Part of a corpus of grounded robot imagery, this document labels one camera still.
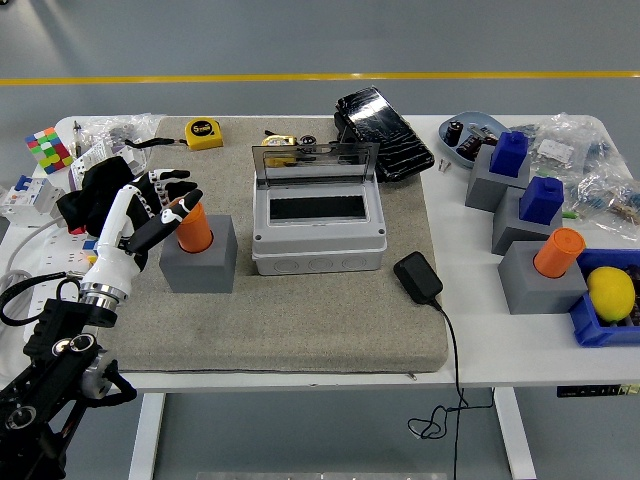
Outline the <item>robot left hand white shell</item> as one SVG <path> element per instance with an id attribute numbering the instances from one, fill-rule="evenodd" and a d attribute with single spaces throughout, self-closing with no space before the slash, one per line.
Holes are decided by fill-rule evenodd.
<path id="1" fill-rule="evenodd" d="M 203 192 L 179 169 L 151 170 L 115 196 L 97 242 L 97 260 L 80 282 L 82 303 L 120 304 L 144 268 L 149 251 L 173 233 Z"/>

